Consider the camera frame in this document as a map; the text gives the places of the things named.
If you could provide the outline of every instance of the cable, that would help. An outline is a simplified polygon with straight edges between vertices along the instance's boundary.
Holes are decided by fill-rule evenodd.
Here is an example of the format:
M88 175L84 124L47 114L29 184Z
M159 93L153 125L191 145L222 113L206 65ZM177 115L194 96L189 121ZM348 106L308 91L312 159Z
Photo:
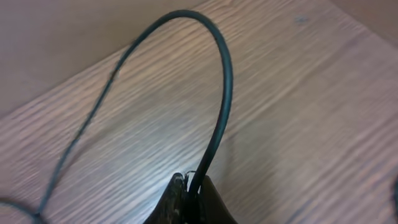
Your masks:
M396 217L398 220L398 179L396 180L395 185L394 185L393 198L394 198L394 202L395 202L395 206L396 206Z
M221 35L221 32L217 29L217 27L214 25L214 23L212 23L212 21L209 18L200 14L199 12L189 11L189 10L177 10L177 11L173 11L173 12L170 12L170 13L162 16L160 19L158 19L152 25L150 25L132 43L132 45L122 55L122 57L120 58L119 62L116 65L115 69L111 72L110 78L109 78L108 82L105 84L105 87L104 87L102 93L96 100L96 103L95 103L93 109L88 114L85 122L82 124L82 126L76 133L75 138L72 140L72 142L69 144L69 146L65 149L65 151L62 154L61 159L59 160L58 164L55 166L53 174L50 178L50 182L45 190L44 196L42 197L37 210L35 212L31 212L31 210L29 208L22 205L21 203L15 203L10 200L3 199L3 198L0 198L0 205L12 207L12 208L15 208L16 210L19 210L20 212L31 217L33 223L44 223L44 221L41 217L41 214L44 211L44 208L50 199L51 193L53 192L53 190L55 188L55 184L57 182L61 168L62 168L65 160L67 159L69 153L72 151L73 147L79 141L81 135L85 132L85 129L88 127L88 125L90 124L90 121L93 119L94 115L100 108L106 94L108 93L109 89L111 88L112 82L114 81L120 68L123 66L123 63L130 56L130 54L134 51L134 49L136 47L138 47L138 45L143 40L145 40L153 31L155 31L158 27L165 24L166 22L168 22L172 19L179 18L179 17L195 19L198 22L202 23L210 31L210 33L213 35L213 37L217 43L217 46L220 50L221 62L223 64L223 75L224 75L223 88L224 89L223 89L223 99L221 102L220 113L218 115L217 124L216 124L215 130L213 131L213 135L210 139L209 145L205 151L205 154L202 157L202 160L200 161L200 164L198 166L197 171L195 172L195 175L193 176L192 183L191 183L191 186L189 189L190 194L192 194L192 195L197 194L199 187L201 186L201 183L203 182L203 179L205 178L205 175L210 166L210 163L216 154L217 148L220 145L221 138L223 136L223 133L224 133L224 130L226 127L226 123L228 120L229 111L231 109L231 103L232 103L233 69L232 69L232 63L231 63L231 56L229 54L229 50L227 48L224 37Z

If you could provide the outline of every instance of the dark object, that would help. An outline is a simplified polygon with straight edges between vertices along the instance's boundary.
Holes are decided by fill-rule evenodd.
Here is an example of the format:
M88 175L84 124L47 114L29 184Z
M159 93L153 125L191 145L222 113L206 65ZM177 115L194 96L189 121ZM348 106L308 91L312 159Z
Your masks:
M398 221L398 179L396 180L396 183L394 185L394 203L396 206L396 218Z
M235 223L232 216L228 213L224 206L220 196L211 183L209 177L205 176L210 166L211 161L220 145L221 138L223 136L226 123L231 109L232 102L232 88L233 88L233 72L231 56L226 46L225 40L221 35L217 27L204 15L188 10L179 10L170 12L151 26L149 26L126 50L121 57L120 61L116 65L115 69L111 72L111 76L108 82L105 84L104 90L97 99L94 108L87 116L86 121L82 124L81 128L76 133L75 138L66 148L62 157L60 158L54 172L51 176L50 182L47 189L40 201L40 205L35 212L32 209L23 206L21 203L15 203L12 200L6 200L0 198L0 205L6 205L19 210L22 213L30 216L33 223L44 223L44 220L40 216L43 212L52 191L55 188L55 184L58 179L58 175L61 171L63 163L68 157L69 153L76 145L81 135L85 132L85 129L90 124L91 119L94 117L98 108L101 106L107 92L109 91L112 82L114 81L117 73L126 61L128 56L134 51L134 49L144 40L149 34L155 31L158 27L165 24L166 22L178 18L187 17L195 19L201 22L213 35L217 46L221 54L221 63L223 64L223 99L221 102L220 113L216 123L215 130L210 139L209 145L203 155L202 160L198 166L195 175L193 176L192 183L189 191L187 190L188 175L183 178L182 174L174 174L170 180L162 198L159 200L155 210L152 212L146 223Z

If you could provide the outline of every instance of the black wire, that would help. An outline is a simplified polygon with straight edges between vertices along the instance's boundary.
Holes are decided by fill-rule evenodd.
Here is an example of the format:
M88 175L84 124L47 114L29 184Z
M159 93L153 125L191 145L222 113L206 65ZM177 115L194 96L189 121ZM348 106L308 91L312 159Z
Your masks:
M218 115L216 128L215 128L213 135L210 139L210 143L205 151L205 154L200 162L200 165L198 166L198 169L195 172L195 175L193 176L192 183L191 183L190 190L189 190L190 192L193 192L194 195L197 194L198 189L199 189L201 183L203 182L205 174L210 166L210 163L214 158L216 150L217 150L218 146L220 145L221 137L223 136L223 133L224 133L224 130L226 127L226 123L227 123L228 116L229 116L229 111L231 109L231 102L232 102L233 71L232 71L232 63L231 63L231 56L229 54L229 50L227 48L227 45L225 43L223 36L221 35L221 32L217 29L217 27L214 25L214 23L212 23L212 21L209 20L209 18L205 17L204 15L200 14L199 12L189 11L189 10L177 10L177 11L170 12L170 13L162 16L160 19L158 19L156 22L154 22L152 25L150 25L132 43L132 45L126 50L126 52L120 58L115 69L112 71L110 78L109 78L108 82L106 83L102 93L96 100L96 103L95 103L93 109L87 116L85 122L82 124L79 131L76 133L75 138L72 140L72 142L69 144L69 146L65 149L57 166L54 168L53 174L50 178L50 182L46 188L44 196L42 197L42 199L40 201L40 205L37 208L37 210L33 213L33 212L31 212L30 209L23 206L21 203L11 202L6 199L0 199L0 204L15 208L15 209L19 210L20 212L25 213L26 215L31 217L33 223L43 223L44 222L40 215L44 211L44 208L45 208L47 202L49 201L51 193L53 192L53 190L55 188L55 184L57 183L57 179L58 179L59 173L61 171L61 168L62 168L65 160L67 159L69 153L72 151L73 147L76 145L76 143L80 139L81 135L85 132L85 129L90 124L90 121L93 119L94 115L98 111L98 108L101 106L106 94L108 93L109 89L111 88L112 82L114 81L116 74L119 72L123 63L130 56L130 54L134 51L134 49L143 40L145 40L153 31L155 31L158 27L165 24L166 22L168 22L172 19L175 19L175 18L179 18L179 17L187 17L187 18L195 19L198 22L201 22L211 32L214 39L216 40L219 50L220 50L221 62L223 64L224 90L223 90L223 99L221 102L221 108L220 108L220 113Z
M395 184L394 184L394 194L393 194L393 199L394 199L394 203L396 206L396 218L398 221L398 179L396 180Z

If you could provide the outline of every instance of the wood grain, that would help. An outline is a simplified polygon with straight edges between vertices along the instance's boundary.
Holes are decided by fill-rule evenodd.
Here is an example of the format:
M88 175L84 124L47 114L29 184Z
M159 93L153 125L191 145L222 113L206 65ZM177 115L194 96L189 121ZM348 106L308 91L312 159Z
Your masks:
M0 118L202 0L0 2Z
M195 9L218 24L233 57L233 110L208 173L233 216L394 223L398 51L328 1L208 1ZM0 121L0 196L37 206L120 54ZM196 168L221 82L204 28L178 19L158 30L121 70L44 215L52 223L141 223L172 173Z

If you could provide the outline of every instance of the wire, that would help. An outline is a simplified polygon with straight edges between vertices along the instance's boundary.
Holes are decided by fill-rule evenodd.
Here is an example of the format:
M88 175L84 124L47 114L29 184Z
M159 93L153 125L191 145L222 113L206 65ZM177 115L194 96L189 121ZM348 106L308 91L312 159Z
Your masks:
M398 220L398 179L396 180L395 186L394 186L394 201L395 201L395 206L396 206L396 218Z
M213 35L213 37L217 43L219 50L220 50L221 62L223 65L223 75L224 75L223 99L221 102L221 108L220 108L220 113L218 115L217 124L216 124L215 130L213 132L213 135L210 139L209 145L205 151L205 154L203 155L203 158L200 161L198 169L195 172L195 175L193 176L192 183L191 183L191 186L189 189L189 192L191 192L193 195L197 194L198 189L201 186L203 179L205 178L205 175L210 166L210 163L214 158L217 148L220 145L221 137L223 136L223 133L224 133L224 130L226 127L226 123L228 120L229 111L231 109L231 103L232 103L233 69L232 69L232 63L231 63L231 56L229 54L229 50L227 48L226 42L225 42L223 36L221 35L221 32L214 25L214 23L212 23L212 21L209 18L200 14L199 12L189 11L189 10L177 10L177 11L173 11L173 12L170 12L170 13L162 16L160 19L158 19L152 25L150 25L132 43L132 45L122 55L119 62L116 64L116 67L111 72L110 78L109 78L108 82L105 84L105 87L104 87L102 93L96 100L96 103L95 103L93 109L88 114L85 122L82 124L82 126L76 133L75 138L72 140L72 142L69 144L69 146L65 149L65 151L62 154L61 159L59 160L58 164L55 166L52 176L50 178L50 182L45 190L44 196L42 197L37 210L35 212L31 212L31 210L29 208L22 205L21 203L15 203L15 202L12 202L7 199L0 199L0 205L5 205L8 207L15 208L16 210L19 210L20 212L31 217L33 223L44 223L44 220L41 217L41 214L43 213L44 208L45 208L47 202L49 201L51 194L55 188L55 185L57 183L57 179L59 177L59 173L62 169L62 166L65 163L65 160L67 159L69 153L72 151L73 147L79 141L81 135L85 132L85 129L88 127L88 125L90 124L94 115L100 108L100 106L101 106L106 94L108 93L109 89L111 88L112 82L114 81L120 68L123 66L124 62L131 55L131 53L136 49L136 47L138 47L138 45L143 40L145 40L153 31L155 31L158 27L165 24L166 22L168 22L172 19L179 18L179 17L195 19L198 22L202 23L211 32L211 34Z

